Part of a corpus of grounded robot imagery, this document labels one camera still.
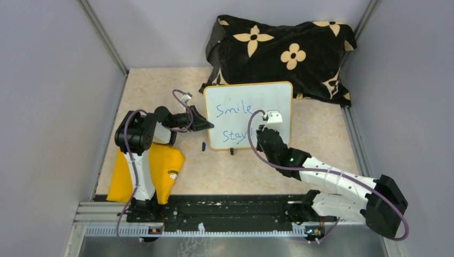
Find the white whiteboard yellow frame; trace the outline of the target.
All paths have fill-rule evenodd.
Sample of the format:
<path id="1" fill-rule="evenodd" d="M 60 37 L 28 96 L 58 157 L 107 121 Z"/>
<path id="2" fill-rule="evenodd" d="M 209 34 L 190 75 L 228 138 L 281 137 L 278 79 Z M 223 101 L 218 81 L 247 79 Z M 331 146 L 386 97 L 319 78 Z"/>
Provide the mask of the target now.
<path id="1" fill-rule="evenodd" d="M 284 143 L 291 138 L 293 86 L 288 81 L 210 86 L 203 90 L 208 130 L 214 150 L 249 148 L 248 121 L 257 110 L 278 111 L 277 130 Z"/>

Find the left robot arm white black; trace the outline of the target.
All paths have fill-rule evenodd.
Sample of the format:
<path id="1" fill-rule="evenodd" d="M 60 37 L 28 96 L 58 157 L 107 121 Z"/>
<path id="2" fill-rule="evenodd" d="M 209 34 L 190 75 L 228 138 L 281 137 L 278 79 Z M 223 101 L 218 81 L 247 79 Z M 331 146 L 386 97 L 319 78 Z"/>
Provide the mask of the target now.
<path id="1" fill-rule="evenodd" d="M 118 147 L 108 201 L 142 204 L 139 214 L 146 221 L 159 218 L 185 157 L 174 148 L 179 133 L 198 132 L 214 125 L 191 105 L 172 114 L 160 106 L 154 112 L 129 111 L 114 135 Z"/>

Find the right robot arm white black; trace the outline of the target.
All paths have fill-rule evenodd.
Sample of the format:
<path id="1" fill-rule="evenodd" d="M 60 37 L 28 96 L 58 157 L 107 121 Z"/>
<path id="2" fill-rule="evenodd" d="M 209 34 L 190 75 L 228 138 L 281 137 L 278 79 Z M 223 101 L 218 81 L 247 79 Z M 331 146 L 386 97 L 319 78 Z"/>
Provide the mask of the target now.
<path id="1" fill-rule="evenodd" d="M 381 175 L 370 178 L 355 175 L 328 165 L 311 154 L 288 147 L 279 132 L 260 125 L 257 129 L 256 154 L 281 175 L 301 182 L 317 184 L 330 193 L 310 191 L 301 206 L 309 221 L 319 216 L 335 216 L 366 224 L 382 237 L 395 241 L 408 236 L 404 214 L 408 201 L 394 179 Z"/>

